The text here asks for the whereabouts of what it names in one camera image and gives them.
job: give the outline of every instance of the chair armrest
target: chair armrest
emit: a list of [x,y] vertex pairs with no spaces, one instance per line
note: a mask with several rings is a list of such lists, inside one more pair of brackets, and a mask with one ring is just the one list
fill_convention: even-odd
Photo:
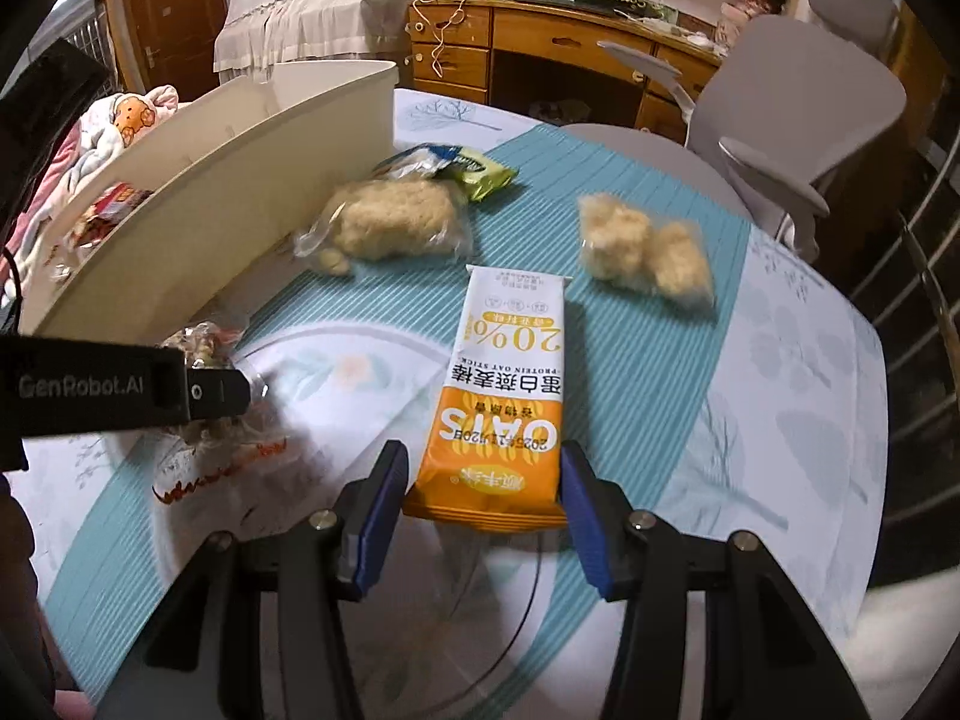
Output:
[[827,201],[805,181],[790,175],[789,170],[762,151],[734,138],[721,138],[720,151],[728,166],[751,189],[789,214],[792,235],[785,241],[805,262],[813,262],[820,249],[814,240],[814,217],[827,217]]
[[666,87],[670,95],[680,106],[680,113],[683,114],[683,121],[690,124],[690,116],[693,114],[694,103],[690,95],[686,93],[683,86],[680,86],[680,71],[668,62],[657,59],[649,53],[639,52],[636,49],[628,49],[619,43],[610,40],[598,40],[597,46],[614,59],[619,60],[627,67],[632,68],[639,73],[644,74],[648,79],[653,79],[656,83]]
[[819,191],[805,181],[790,175],[789,170],[762,151],[734,138],[721,138],[720,151],[734,172],[748,186],[779,205],[787,213],[806,212],[815,217],[828,217],[830,208]]

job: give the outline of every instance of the screw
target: screw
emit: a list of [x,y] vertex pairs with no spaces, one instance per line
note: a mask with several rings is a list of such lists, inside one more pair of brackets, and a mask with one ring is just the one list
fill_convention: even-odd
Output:
[[337,514],[331,512],[330,509],[320,509],[318,512],[310,514],[308,522],[315,531],[325,531],[337,524]]
[[217,552],[226,552],[233,543],[233,533],[228,533],[227,531],[210,533],[206,543],[217,550]]
[[754,552],[760,546],[760,539],[750,531],[737,531],[733,534],[733,546],[740,552]]
[[627,522],[630,522],[630,527],[635,531],[649,531],[656,525],[656,516],[654,512],[647,512],[646,509],[640,509],[637,512],[630,512],[630,515],[627,517]]

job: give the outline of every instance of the wooden door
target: wooden door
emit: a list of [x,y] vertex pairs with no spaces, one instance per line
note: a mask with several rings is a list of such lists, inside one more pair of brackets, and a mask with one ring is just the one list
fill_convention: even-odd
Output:
[[187,101],[217,86],[213,42],[227,18],[224,0],[124,0],[124,9],[147,89],[173,84]]

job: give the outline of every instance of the bed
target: bed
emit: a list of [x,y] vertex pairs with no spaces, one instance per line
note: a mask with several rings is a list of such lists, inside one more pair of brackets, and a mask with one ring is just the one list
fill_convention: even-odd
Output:
[[411,0],[230,0],[213,70],[267,80],[280,62],[390,59],[403,67],[403,25]]

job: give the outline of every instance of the cartoon bear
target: cartoon bear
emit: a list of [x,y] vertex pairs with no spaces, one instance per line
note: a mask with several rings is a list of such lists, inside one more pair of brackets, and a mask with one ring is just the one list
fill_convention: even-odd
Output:
[[157,111],[140,95],[120,95],[113,104],[113,125],[120,130],[124,146],[133,143],[143,127],[152,127],[156,121]]

